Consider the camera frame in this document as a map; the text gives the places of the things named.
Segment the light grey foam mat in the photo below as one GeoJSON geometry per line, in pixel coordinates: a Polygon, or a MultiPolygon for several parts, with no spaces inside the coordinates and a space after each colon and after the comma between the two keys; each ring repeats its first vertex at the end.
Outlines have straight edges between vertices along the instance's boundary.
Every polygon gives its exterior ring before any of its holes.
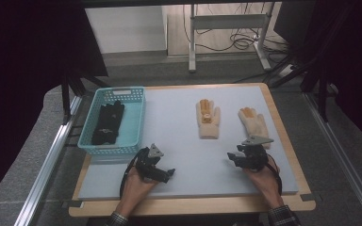
{"type": "Polygon", "coordinates": [[[157,166],[174,169],[166,184],[157,186],[155,198],[227,197],[251,195],[256,189],[240,168],[229,160],[237,146],[247,138],[238,111],[252,107],[264,116],[269,137],[268,153],[281,169],[283,192],[294,194],[298,185],[286,155],[286,140],[280,135],[272,99],[267,86],[215,86],[209,88],[147,89],[145,91],[144,126],[140,146],[156,144],[164,153],[157,166]],[[198,135],[195,105],[202,99],[212,100],[221,109],[220,137],[201,139],[198,135]]]}

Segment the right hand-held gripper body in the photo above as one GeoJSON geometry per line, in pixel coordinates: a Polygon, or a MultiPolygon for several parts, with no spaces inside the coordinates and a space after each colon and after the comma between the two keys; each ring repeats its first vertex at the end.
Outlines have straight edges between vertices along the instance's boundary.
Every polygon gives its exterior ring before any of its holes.
{"type": "Polygon", "coordinates": [[[268,163],[268,156],[263,145],[270,144],[272,139],[264,138],[257,144],[249,144],[247,143],[247,140],[248,138],[242,141],[241,144],[237,146],[237,149],[239,152],[245,154],[246,161],[248,163],[247,169],[252,171],[260,171],[268,163]]]}

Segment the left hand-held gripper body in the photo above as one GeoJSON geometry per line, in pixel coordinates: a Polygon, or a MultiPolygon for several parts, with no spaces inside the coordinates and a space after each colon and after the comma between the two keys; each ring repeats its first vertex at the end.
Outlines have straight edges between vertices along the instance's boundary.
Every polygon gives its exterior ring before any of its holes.
{"type": "Polygon", "coordinates": [[[164,153],[156,146],[155,143],[150,148],[145,147],[137,153],[137,162],[135,167],[141,177],[144,179],[154,180],[155,175],[160,175],[160,169],[156,168],[156,164],[164,153]]]}

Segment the aluminium rail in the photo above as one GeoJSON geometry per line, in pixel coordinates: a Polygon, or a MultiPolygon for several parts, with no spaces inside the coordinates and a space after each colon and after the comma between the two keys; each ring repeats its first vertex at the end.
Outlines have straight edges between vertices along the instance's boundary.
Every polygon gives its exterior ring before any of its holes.
{"type": "Polygon", "coordinates": [[[81,103],[82,98],[74,96],[72,101],[67,104],[67,106],[70,108],[69,116],[64,116],[64,114],[61,113],[60,123],[56,124],[57,130],[53,133],[55,137],[50,143],[50,147],[43,158],[43,162],[41,163],[39,173],[29,190],[22,210],[20,211],[13,226],[30,226],[33,217],[37,213],[41,197],[50,181],[61,151],[65,146],[67,136],[70,134],[74,124],[74,115],[77,113],[81,103]]]}
{"type": "Polygon", "coordinates": [[[359,177],[359,174],[355,170],[354,165],[349,160],[348,155],[342,148],[330,124],[326,122],[321,114],[318,112],[319,107],[315,99],[307,93],[304,93],[303,97],[307,101],[315,121],[323,132],[328,144],[331,147],[332,152],[334,153],[334,156],[336,157],[337,162],[339,163],[356,197],[362,205],[362,179],[359,177]]]}

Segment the beige fluffy glove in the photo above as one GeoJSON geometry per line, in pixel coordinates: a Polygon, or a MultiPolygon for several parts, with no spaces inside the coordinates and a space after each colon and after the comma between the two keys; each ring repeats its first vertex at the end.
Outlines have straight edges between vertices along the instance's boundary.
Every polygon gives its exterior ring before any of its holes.
{"type": "Polygon", "coordinates": [[[257,144],[264,138],[270,139],[267,124],[262,114],[257,114],[252,107],[243,107],[239,110],[238,115],[248,134],[247,143],[257,144]]]}

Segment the black tripod stand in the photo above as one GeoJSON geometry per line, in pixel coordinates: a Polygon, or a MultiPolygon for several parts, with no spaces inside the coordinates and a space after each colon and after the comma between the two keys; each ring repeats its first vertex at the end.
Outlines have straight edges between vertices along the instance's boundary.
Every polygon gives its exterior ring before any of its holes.
{"type": "Polygon", "coordinates": [[[83,72],[69,73],[66,72],[61,76],[61,94],[63,105],[63,125],[71,119],[70,91],[77,97],[82,97],[86,93],[86,88],[81,79],[85,78],[100,88],[109,88],[109,84],[83,72]]]}
{"type": "Polygon", "coordinates": [[[320,118],[325,122],[328,122],[326,115],[326,99],[327,99],[327,75],[325,72],[325,59],[326,54],[329,52],[332,43],[336,39],[337,33],[346,21],[348,15],[352,11],[355,0],[342,0],[341,6],[336,10],[334,16],[330,20],[329,24],[325,26],[324,38],[317,53],[304,65],[296,69],[292,73],[289,73],[285,77],[269,83],[270,88],[278,88],[281,85],[287,83],[292,78],[308,72],[308,75],[304,77],[300,85],[302,92],[310,92],[316,84],[319,84],[317,109],[320,118]]]}

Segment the person's left hand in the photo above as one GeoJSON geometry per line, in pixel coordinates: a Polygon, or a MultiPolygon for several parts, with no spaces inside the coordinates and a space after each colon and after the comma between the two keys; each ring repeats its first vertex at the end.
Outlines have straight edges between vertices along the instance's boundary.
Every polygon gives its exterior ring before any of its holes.
{"type": "Polygon", "coordinates": [[[136,168],[132,167],[127,174],[123,195],[115,212],[128,218],[139,203],[142,202],[157,185],[158,181],[142,180],[136,168]]]}

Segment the white metal desk frame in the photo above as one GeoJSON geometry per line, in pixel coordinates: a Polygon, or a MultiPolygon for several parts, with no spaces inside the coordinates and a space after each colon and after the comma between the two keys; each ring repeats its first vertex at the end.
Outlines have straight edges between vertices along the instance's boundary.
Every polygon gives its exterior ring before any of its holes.
{"type": "Polygon", "coordinates": [[[269,71],[271,65],[263,50],[263,43],[270,25],[274,3],[271,3],[268,10],[261,14],[240,14],[240,15],[195,15],[195,6],[190,6],[189,25],[189,72],[196,72],[196,51],[195,31],[199,29],[237,29],[237,28],[258,28],[260,33],[256,35],[254,48],[261,62],[264,71],[269,71]]]}

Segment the beige glove with orange patch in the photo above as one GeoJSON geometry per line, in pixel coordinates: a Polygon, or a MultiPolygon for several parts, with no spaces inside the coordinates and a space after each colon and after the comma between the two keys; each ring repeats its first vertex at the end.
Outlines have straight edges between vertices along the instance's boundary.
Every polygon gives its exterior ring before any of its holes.
{"type": "Polygon", "coordinates": [[[202,99],[196,104],[196,119],[201,139],[217,139],[220,135],[221,109],[213,101],[202,99]]]}

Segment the dark curtain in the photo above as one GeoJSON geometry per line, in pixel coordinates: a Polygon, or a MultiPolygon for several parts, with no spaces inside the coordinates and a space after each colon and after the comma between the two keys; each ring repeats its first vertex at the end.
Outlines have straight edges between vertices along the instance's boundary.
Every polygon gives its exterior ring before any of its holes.
{"type": "Polygon", "coordinates": [[[347,3],[353,5],[327,55],[327,71],[338,89],[337,104],[362,131],[362,0],[323,3],[333,13],[347,3]]]}
{"type": "Polygon", "coordinates": [[[0,182],[50,89],[107,70],[81,0],[0,0],[0,182]]]}

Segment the person's right hand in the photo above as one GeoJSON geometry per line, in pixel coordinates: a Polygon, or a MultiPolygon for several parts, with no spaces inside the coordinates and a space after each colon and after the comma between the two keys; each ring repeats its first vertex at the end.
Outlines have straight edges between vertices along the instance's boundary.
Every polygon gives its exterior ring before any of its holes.
{"type": "Polygon", "coordinates": [[[253,172],[244,169],[244,173],[252,181],[255,188],[262,194],[266,204],[270,209],[284,205],[283,199],[279,193],[277,181],[278,167],[272,157],[269,156],[268,166],[261,171],[253,172]]]}

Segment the white power strip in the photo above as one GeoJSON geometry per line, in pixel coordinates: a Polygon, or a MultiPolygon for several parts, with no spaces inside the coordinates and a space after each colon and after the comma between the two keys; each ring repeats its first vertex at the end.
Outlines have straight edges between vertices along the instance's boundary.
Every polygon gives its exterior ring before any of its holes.
{"type": "Polygon", "coordinates": [[[294,70],[294,66],[292,64],[288,64],[278,75],[280,77],[285,77],[286,75],[292,73],[294,70]]]}

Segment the teal plastic basket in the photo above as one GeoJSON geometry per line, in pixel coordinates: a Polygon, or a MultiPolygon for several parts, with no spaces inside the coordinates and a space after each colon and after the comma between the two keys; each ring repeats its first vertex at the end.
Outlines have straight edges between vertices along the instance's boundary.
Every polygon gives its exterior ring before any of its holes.
{"type": "Polygon", "coordinates": [[[95,91],[77,146],[90,155],[132,155],[140,149],[145,111],[145,88],[103,88],[95,91]],[[102,105],[113,105],[120,101],[124,105],[119,135],[114,144],[92,145],[92,133],[97,125],[102,105]]]}

